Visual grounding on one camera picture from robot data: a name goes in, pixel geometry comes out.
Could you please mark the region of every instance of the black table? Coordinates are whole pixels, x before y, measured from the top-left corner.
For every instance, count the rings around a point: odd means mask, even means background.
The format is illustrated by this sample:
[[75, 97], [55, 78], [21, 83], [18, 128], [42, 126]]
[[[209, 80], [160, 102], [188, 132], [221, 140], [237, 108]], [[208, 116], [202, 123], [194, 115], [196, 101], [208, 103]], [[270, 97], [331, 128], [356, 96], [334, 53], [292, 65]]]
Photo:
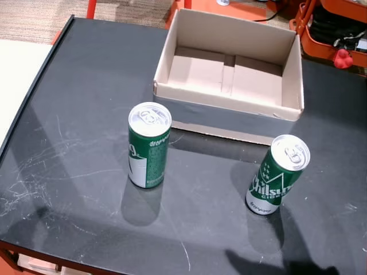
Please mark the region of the black table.
[[164, 184], [142, 190], [127, 115], [166, 33], [70, 21], [2, 154], [0, 246], [96, 274], [365, 274], [365, 79], [303, 61], [311, 163], [275, 214], [244, 202], [267, 147], [196, 133], [172, 131]]

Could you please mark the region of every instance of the beer can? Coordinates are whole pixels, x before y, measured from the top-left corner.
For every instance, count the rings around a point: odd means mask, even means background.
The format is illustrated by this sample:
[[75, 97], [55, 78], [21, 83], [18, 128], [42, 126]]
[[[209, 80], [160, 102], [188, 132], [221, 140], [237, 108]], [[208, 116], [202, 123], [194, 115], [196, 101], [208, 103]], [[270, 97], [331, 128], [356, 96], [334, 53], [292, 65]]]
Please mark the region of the beer can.
[[172, 117], [155, 102], [136, 105], [128, 116], [129, 177], [142, 188], [159, 185], [165, 176]]
[[310, 150], [300, 138], [293, 135], [276, 137], [246, 193], [248, 207], [260, 215], [273, 213], [310, 158]]

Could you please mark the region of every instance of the floor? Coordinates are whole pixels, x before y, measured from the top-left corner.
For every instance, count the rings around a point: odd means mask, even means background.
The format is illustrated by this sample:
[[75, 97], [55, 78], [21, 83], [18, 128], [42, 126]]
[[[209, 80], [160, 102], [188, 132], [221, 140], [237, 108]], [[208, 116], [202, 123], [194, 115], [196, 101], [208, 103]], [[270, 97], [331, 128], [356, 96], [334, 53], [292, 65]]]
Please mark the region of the floor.
[[12, 269], [2, 258], [0, 258], [1, 275], [31, 275], [29, 272], [19, 272]]
[[[173, 1], [98, 0], [95, 18], [164, 28]], [[266, 7], [254, 0], [237, 2]], [[0, 39], [49, 44], [71, 14], [85, 17], [87, 6], [88, 0], [1, 0]], [[271, 15], [273, 12], [267, 11], [267, 16]], [[287, 28], [288, 19], [276, 17], [271, 25]]]

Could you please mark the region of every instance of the cardboard box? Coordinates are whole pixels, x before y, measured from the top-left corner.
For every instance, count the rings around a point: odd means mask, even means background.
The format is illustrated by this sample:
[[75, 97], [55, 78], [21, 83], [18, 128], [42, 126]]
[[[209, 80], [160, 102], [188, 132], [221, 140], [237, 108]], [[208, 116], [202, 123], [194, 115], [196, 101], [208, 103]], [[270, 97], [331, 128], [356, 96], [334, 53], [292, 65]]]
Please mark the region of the cardboard box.
[[295, 32], [252, 21], [177, 11], [154, 77], [154, 100], [173, 127], [270, 144], [304, 109]]

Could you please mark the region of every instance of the white surface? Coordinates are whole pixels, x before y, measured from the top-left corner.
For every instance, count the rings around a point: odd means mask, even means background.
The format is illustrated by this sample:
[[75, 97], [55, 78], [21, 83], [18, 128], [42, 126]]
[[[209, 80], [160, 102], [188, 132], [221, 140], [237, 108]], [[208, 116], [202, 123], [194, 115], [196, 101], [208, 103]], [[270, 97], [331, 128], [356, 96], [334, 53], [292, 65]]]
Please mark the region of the white surface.
[[44, 275], [60, 275], [60, 272], [58, 271], [48, 271], [48, 270], [43, 270], [43, 269], [38, 269], [38, 268], [34, 268], [31, 265], [28, 264], [30, 260], [30, 257], [27, 255], [23, 255], [23, 254], [19, 254], [19, 259], [18, 259], [18, 265], [28, 269], [28, 270], [33, 270], [36, 271], [38, 273], [44, 274]]
[[91, 275], [91, 274], [87, 272], [71, 269], [71, 268], [66, 268], [63, 266], [61, 270], [61, 275]]
[[0, 145], [51, 47], [0, 40]]

